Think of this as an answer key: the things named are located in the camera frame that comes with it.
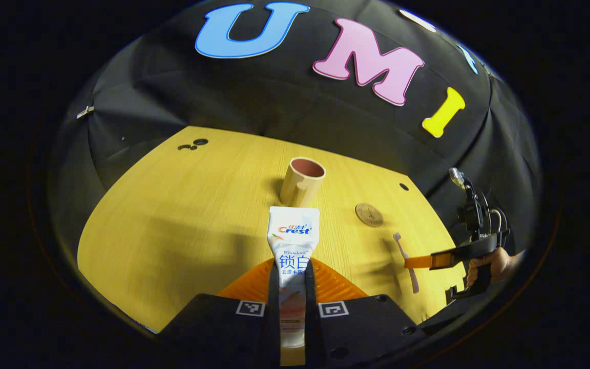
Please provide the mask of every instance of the mug rim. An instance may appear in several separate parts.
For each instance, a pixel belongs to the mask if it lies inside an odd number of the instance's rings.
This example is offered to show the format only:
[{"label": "mug rim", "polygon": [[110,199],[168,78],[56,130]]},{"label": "mug rim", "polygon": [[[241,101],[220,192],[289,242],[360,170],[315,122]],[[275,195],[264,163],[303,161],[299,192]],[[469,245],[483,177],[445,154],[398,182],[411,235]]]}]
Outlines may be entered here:
[{"label": "mug rim", "polygon": [[[319,166],[320,168],[323,169],[323,175],[318,176],[318,177],[312,177],[310,175],[305,175],[304,173],[301,173],[300,171],[295,169],[295,167],[293,167],[293,161],[298,160],[298,159],[308,160],[308,161],[311,161],[312,163],[314,163],[315,165]],[[291,168],[291,170],[293,170],[293,172],[295,172],[298,175],[301,175],[302,177],[305,177],[305,178],[322,179],[322,178],[325,178],[327,175],[327,170],[325,169],[325,167],[322,164],[320,164],[319,162],[315,161],[314,159],[311,159],[311,157],[305,157],[305,156],[293,157],[293,159],[291,159],[290,162],[288,163],[288,166]]]}]

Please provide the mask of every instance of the orange soft pad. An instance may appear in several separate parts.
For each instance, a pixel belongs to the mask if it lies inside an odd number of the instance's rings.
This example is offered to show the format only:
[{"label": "orange soft pad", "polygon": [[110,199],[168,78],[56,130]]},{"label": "orange soft pad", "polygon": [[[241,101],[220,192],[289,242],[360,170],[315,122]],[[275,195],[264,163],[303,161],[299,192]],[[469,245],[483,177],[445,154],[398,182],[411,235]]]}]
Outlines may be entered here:
[{"label": "orange soft pad", "polygon": [[359,299],[368,295],[359,290],[354,283],[340,275],[326,264],[311,257],[315,275],[315,301],[331,303],[335,301]]},{"label": "orange soft pad", "polygon": [[[250,269],[218,294],[229,299],[267,303],[270,269],[275,259],[269,259]],[[316,302],[329,303],[368,297],[354,283],[326,264],[311,258],[315,275]]]},{"label": "orange soft pad", "polygon": [[225,287],[218,296],[267,303],[270,269],[274,262],[275,258],[273,257],[250,269]]}]

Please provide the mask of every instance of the mug handle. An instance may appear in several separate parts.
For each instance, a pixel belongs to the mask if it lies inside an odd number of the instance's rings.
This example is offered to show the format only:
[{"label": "mug handle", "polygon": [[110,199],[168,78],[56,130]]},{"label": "mug handle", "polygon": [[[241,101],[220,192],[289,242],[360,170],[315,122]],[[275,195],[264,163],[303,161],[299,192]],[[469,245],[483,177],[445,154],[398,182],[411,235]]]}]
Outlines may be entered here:
[{"label": "mug handle", "polygon": [[295,184],[295,192],[293,193],[293,197],[290,201],[291,208],[299,208],[302,205],[302,201],[304,200],[304,196],[306,195],[309,186],[307,186],[304,182],[298,182]]}]

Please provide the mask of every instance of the black fabric backdrop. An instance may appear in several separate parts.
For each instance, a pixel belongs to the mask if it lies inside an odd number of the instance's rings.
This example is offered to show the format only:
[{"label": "black fabric backdrop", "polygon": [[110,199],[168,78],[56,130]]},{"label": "black fabric backdrop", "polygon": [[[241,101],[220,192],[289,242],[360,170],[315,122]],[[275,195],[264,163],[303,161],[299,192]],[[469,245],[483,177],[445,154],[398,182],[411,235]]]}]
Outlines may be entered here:
[{"label": "black fabric backdrop", "polygon": [[[195,51],[204,15],[236,3],[185,9],[107,61],[73,99],[54,146],[48,194],[69,254],[76,255],[85,222],[113,183],[188,125],[296,142],[406,174],[457,243],[469,235],[456,220],[465,195],[447,175],[458,167],[506,212],[513,234],[505,249],[517,254],[527,247],[541,191],[539,157],[531,123],[506,83],[489,77],[493,68],[474,55],[473,73],[457,40],[440,28],[424,30],[379,0],[301,2],[311,10],[295,18],[276,49],[260,56],[215,59]],[[263,30],[269,2],[251,3],[232,27],[232,39],[253,39]],[[382,77],[359,87],[353,61],[344,81],[313,71],[334,45],[338,17],[374,30],[382,53],[407,47],[425,61],[403,107],[373,93],[370,86]],[[421,122],[445,101],[447,87],[463,96],[466,108],[434,138]],[[86,105],[94,112],[77,120]]]}]

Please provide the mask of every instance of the toothpaste tube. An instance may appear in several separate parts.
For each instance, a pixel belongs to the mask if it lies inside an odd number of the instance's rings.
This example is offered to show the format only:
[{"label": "toothpaste tube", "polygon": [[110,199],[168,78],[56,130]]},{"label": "toothpaste tube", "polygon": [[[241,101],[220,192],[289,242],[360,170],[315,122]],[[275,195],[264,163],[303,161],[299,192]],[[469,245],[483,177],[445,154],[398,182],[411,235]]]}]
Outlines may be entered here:
[{"label": "toothpaste tube", "polygon": [[304,346],[305,271],[318,245],[320,211],[272,206],[267,243],[279,273],[279,322],[282,347]]}]

